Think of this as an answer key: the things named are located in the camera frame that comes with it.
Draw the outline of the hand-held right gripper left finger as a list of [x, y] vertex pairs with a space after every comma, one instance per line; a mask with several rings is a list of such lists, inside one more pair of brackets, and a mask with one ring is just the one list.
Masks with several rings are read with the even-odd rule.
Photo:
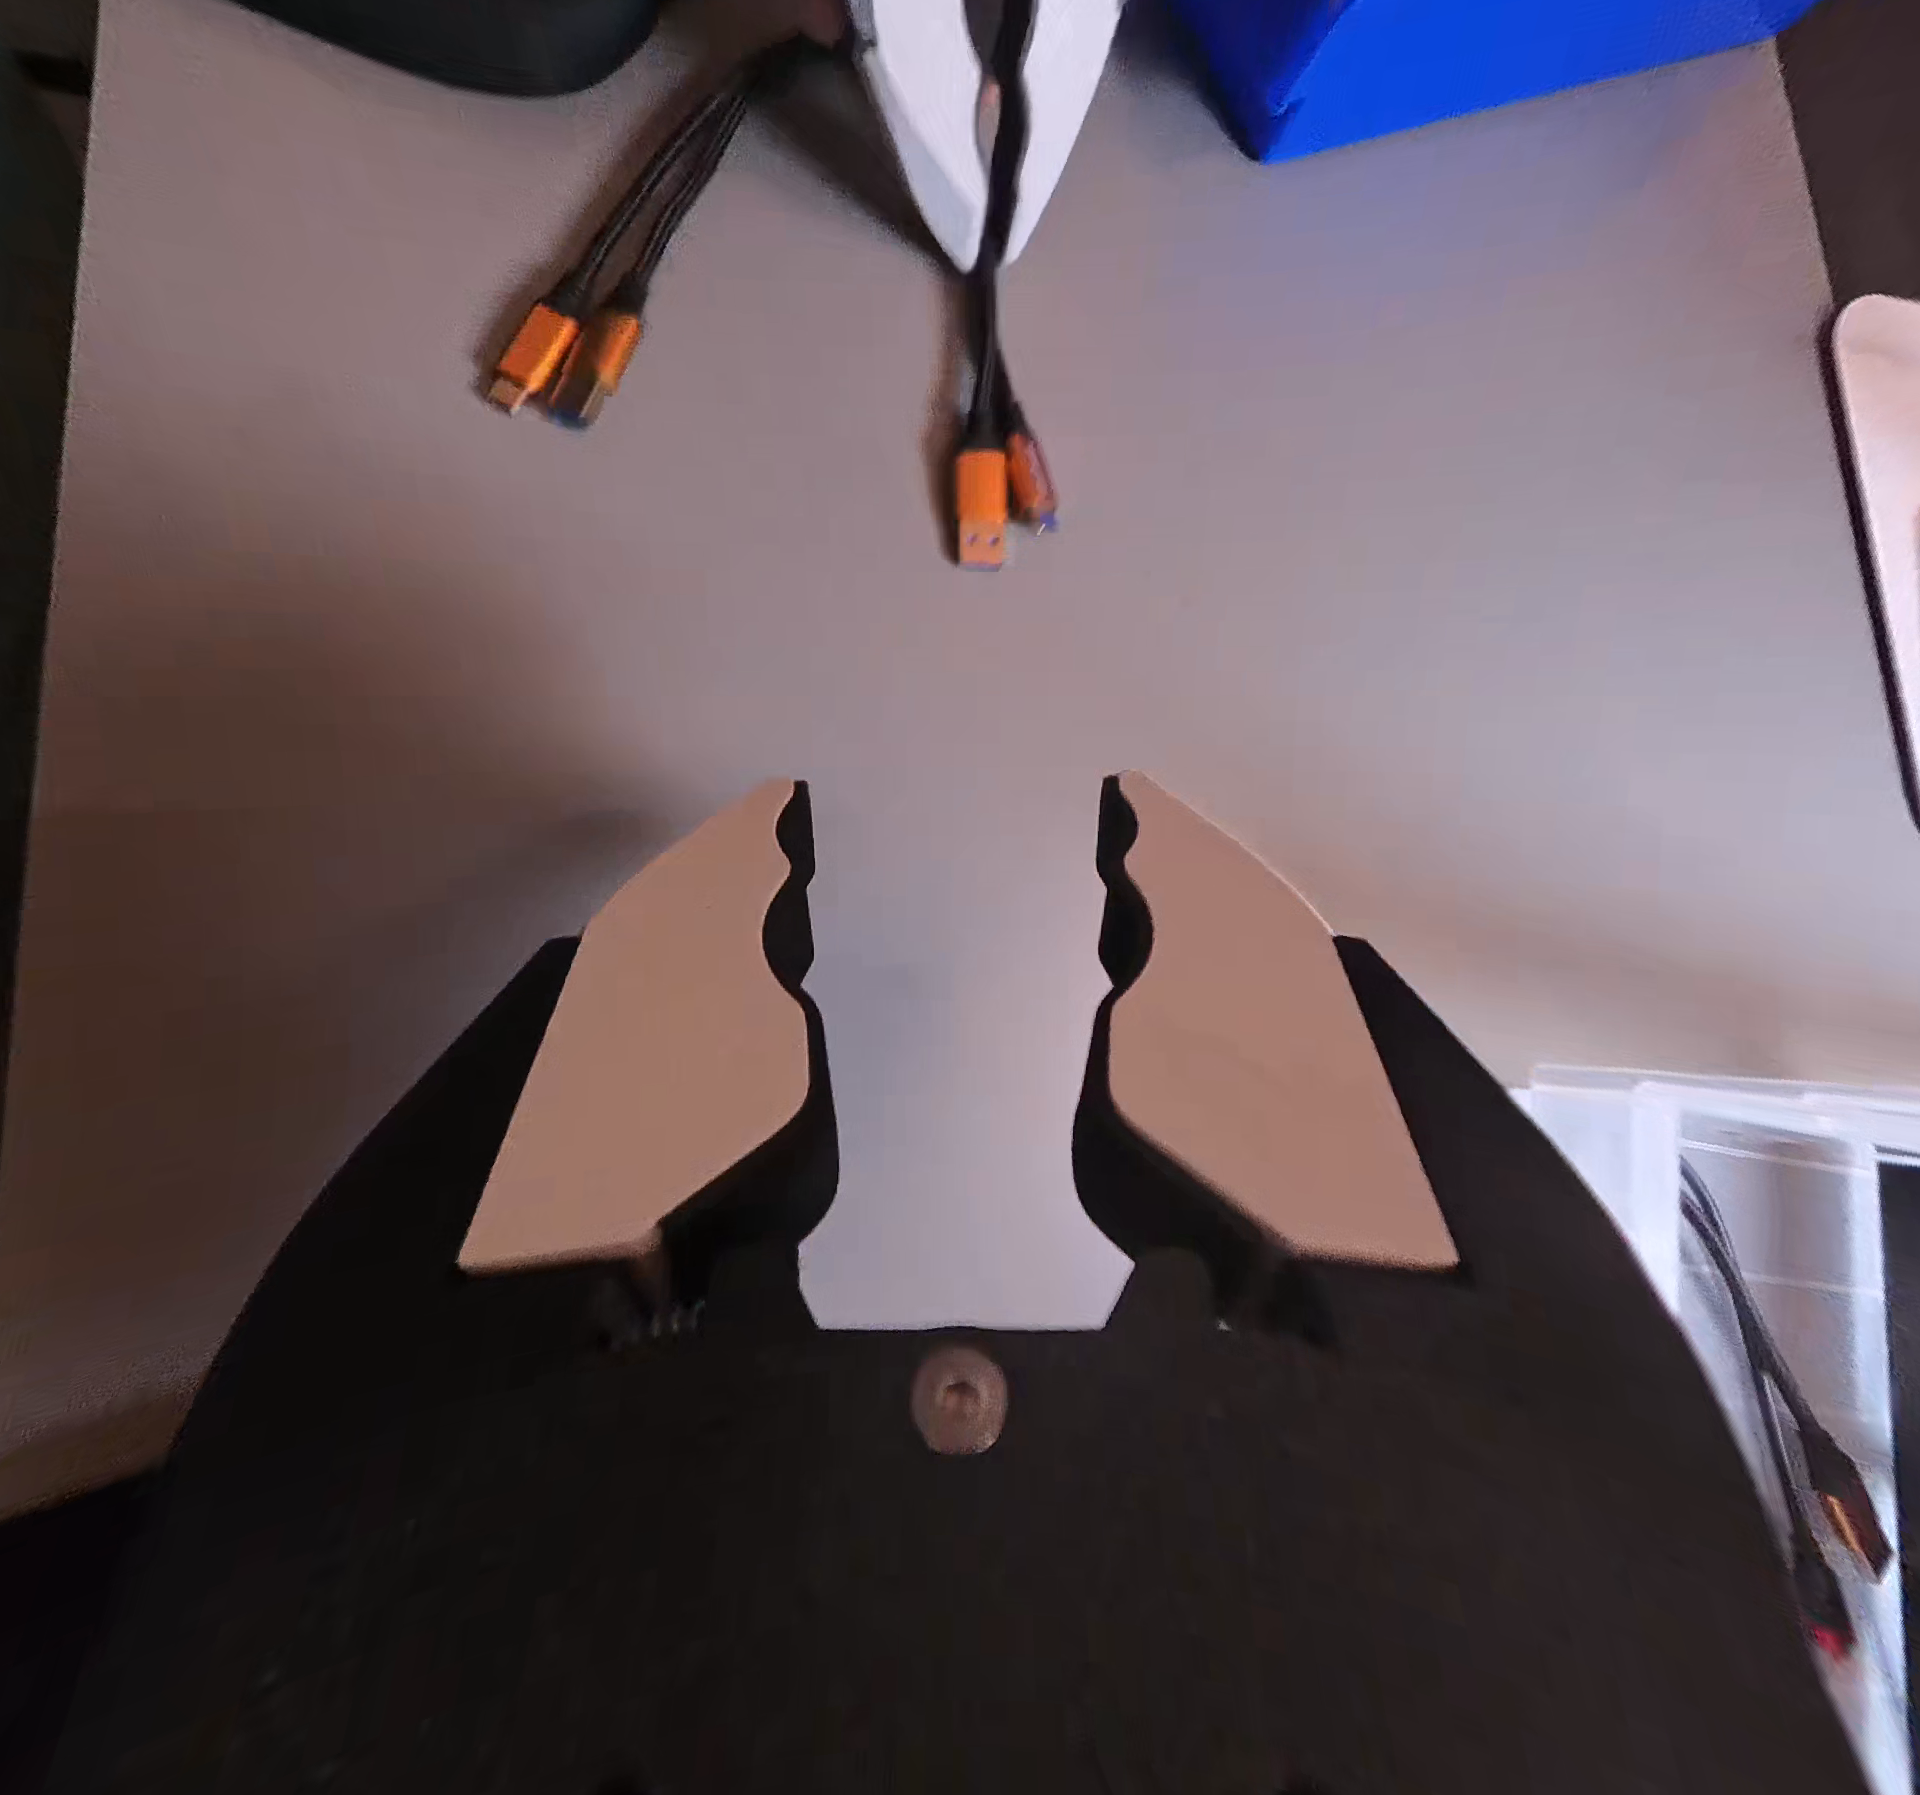
[[837, 1189], [804, 991], [812, 796], [773, 778], [585, 925], [460, 1249], [469, 1277], [803, 1244]]

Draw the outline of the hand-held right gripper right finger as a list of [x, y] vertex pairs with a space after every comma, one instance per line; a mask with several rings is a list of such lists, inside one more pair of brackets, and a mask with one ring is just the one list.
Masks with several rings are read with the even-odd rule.
[[1071, 1134], [1087, 1219], [1125, 1256], [1187, 1249], [1217, 1279], [1262, 1256], [1457, 1268], [1325, 916], [1286, 875], [1141, 773], [1098, 806], [1104, 919]]

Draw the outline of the clear plastic bin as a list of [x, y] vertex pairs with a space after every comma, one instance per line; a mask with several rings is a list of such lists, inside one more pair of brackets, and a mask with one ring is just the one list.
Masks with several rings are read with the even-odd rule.
[[1523, 1112], [1612, 1214], [1685, 1331], [1778, 1539], [1788, 1513], [1721, 1268], [1682, 1214], [1712, 1195], [1746, 1298], [1894, 1544], [1870, 1578], [1806, 1502], [1855, 1620], [1819, 1660], [1873, 1793], [1916, 1790], [1916, 1089], [1539, 1068]]

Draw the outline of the black usb cable orange plugs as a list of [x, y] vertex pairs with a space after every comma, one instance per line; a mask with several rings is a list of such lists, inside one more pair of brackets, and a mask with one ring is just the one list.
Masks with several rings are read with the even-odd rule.
[[[692, 208], [719, 177], [749, 113], [849, 41], [788, 34], [746, 55], [679, 117], [622, 187], [545, 307], [563, 318], [536, 397], [555, 423], [588, 430], [616, 393], [643, 333], [655, 274]], [[998, 271], [982, 247], [959, 278], [968, 397], [950, 457], [956, 567], [998, 567], [1014, 526], [1052, 533], [1061, 499], [1043, 445], [1025, 418], [998, 332]]]
[[[636, 360], [670, 247], [749, 117], [812, 65], [828, 62], [849, 65], [846, 38], [825, 44], [785, 34], [709, 80], [613, 195], [585, 247], [500, 336], [476, 380], [484, 405], [509, 418], [534, 409], [563, 430], [590, 430]], [[1001, 260], [1001, 247], [986, 239], [976, 266], [956, 278], [965, 399], [947, 463], [947, 533], [950, 561], [971, 572], [1006, 567], [1016, 520], [1037, 515], [1025, 487], [1016, 487], [1019, 441], [1028, 436], [1011, 423], [1014, 392], [998, 333]]]
[[1767, 1429], [1773, 1472], [1782, 1486], [1782, 1496], [1788, 1501], [1796, 1541], [1813, 1544], [1810, 1501], [1815, 1501], [1837, 1541], [1876, 1583], [1881, 1583], [1894, 1562], [1894, 1541], [1885, 1532], [1860, 1465], [1815, 1417], [1797, 1374], [1754, 1301], [1714, 1194], [1685, 1158], [1678, 1159], [1678, 1210], [1712, 1256], [1734, 1308], [1742, 1352]]

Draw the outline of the white document stand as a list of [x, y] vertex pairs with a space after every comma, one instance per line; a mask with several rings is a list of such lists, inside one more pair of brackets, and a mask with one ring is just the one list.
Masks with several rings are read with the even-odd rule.
[[1845, 301], [1824, 377], [1897, 769], [1916, 821], [1916, 301]]

